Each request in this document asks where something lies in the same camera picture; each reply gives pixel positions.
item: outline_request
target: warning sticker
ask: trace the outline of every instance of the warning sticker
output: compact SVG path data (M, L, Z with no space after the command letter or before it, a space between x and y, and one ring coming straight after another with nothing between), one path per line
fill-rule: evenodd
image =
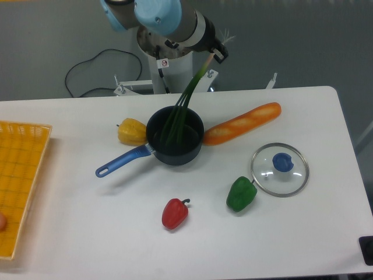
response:
M168 67L168 59L162 58L157 60L157 67L160 68L167 68Z

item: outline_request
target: baguette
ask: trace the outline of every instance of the baguette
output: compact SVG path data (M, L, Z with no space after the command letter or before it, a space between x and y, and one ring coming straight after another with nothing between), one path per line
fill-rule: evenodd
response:
M261 105L245 114L211 127L205 132L203 144L214 146L232 140L242 134L274 120L281 114L279 103Z

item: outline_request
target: yellow bell pepper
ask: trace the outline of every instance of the yellow bell pepper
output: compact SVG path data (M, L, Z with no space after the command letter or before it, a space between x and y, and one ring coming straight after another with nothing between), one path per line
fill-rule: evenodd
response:
M126 118L118 127L118 139L130 146L144 145L146 140L146 126L133 118Z

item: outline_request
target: saucepan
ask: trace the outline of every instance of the saucepan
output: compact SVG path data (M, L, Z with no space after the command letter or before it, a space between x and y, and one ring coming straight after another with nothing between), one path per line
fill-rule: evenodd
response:
M96 176L105 177L132 160L153 153L159 161L172 166L184 165L194 159L201 149L205 129L202 120L193 110L187 109L183 139L180 144L166 145L165 141L160 140L164 124L173 108L174 106L162 108L151 116L146 125L147 144L138 146L101 166L96 170Z

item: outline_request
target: pot lid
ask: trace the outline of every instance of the pot lid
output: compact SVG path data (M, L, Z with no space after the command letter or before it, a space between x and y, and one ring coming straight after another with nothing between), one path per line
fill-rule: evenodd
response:
M251 174L266 193L275 197L289 197L306 185L309 167L296 148L284 143L270 143L254 153Z

